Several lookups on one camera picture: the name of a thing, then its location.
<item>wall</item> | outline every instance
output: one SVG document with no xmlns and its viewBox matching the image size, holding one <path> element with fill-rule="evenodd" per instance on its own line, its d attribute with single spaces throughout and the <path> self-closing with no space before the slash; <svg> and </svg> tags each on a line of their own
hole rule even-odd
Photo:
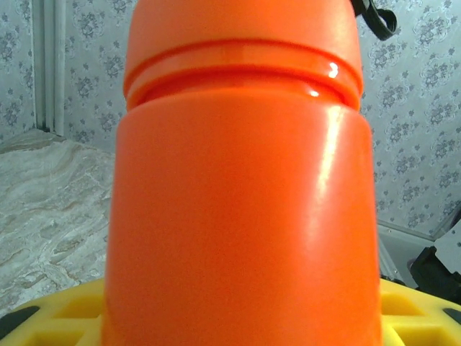
<svg viewBox="0 0 461 346">
<path fill-rule="evenodd" d="M 114 151 L 135 0 L 67 0 L 64 136 Z"/>
<path fill-rule="evenodd" d="M 395 11 L 385 43 L 359 19 L 381 221 L 433 234 L 461 197 L 461 3 L 379 0 Z M 135 1 L 67 3 L 65 135 L 113 151 L 125 113 L 122 73 Z"/>
<path fill-rule="evenodd" d="M 461 199 L 461 3 L 377 4 L 400 20 L 398 35 L 385 43 L 359 22 L 378 215 L 432 234 Z"/>
<path fill-rule="evenodd" d="M 35 126 L 30 0 L 0 1 L 0 143 Z"/>
</svg>

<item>gray floral pattern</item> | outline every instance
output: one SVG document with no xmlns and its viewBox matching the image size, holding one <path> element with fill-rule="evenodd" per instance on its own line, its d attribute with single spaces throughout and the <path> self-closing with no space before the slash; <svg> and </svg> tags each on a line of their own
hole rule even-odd
<svg viewBox="0 0 461 346">
<path fill-rule="evenodd" d="M 433 234 L 461 201 L 461 3 L 376 3 L 400 19 L 384 43 L 358 22 L 378 218 Z"/>
<path fill-rule="evenodd" d="M 35 127 L 31 29 L 30 0 L 0 1 L 0 143 Z"/>
<path fill-rule="evenodd" d="M 65 136 L 108 151 L 125 114 L 128 28 L 136 1 L 67 0 Z"/>
</svg>

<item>orange bottle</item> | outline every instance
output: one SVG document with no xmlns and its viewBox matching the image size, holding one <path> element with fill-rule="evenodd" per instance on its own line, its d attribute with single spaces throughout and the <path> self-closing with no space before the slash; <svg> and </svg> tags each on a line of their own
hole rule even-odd
<svg viewBox="0 0 461 346">
<path fill-rule="evenodd" d="M 350 0 L 140 0 L 103 345 L 381 345 Z"/>
</svg>

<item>black object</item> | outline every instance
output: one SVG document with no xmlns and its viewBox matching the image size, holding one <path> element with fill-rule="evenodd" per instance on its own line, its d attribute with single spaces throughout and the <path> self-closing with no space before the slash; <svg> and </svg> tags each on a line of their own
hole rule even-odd
<svg viewBox="0 0 461 346">
<path fill-rule="evenodd" d="M 455 309 L 444 309 L 444 313 L 454 319 L 456 322 L 461 324 L 461 311 Z"/>
<path fill-rule="evenodd" d="M 373 0 L 351 0 L 355 17 L 362 15 L 377 38 L 386 41 L 397 30 L 397 17 L 389 9 L 377 9 Z"/>
<path fill-rule="evenodd" d="M 9 333 L 13 332 L 17 327 L 23 324 L 28 318 L 39 311 L 38 306 L 28 306 L 21 310 L 10 312 L 0 318 L 0 340 Z"/>
<path fill-rule="evenodd" d="M 410 273 L 418 290 L 461 304 L 461 275 L 453 274 L 437 258 L 435 247 L 427 247 L 411 265 Z"/>
</svg>

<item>black clip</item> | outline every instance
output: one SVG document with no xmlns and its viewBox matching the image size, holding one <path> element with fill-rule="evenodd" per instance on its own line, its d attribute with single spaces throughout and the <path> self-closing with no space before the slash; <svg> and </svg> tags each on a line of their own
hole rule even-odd
<svg viewBox="0 0 461 346">
<path fill-rule="evenodd" d="M 382 41 L 392 37 L 397 30 L 397 17 L 388 9 L 377 9 L 373 0 L 351 0 L 355 17 L 363 16 L 368 27 Z"/>
</svg>

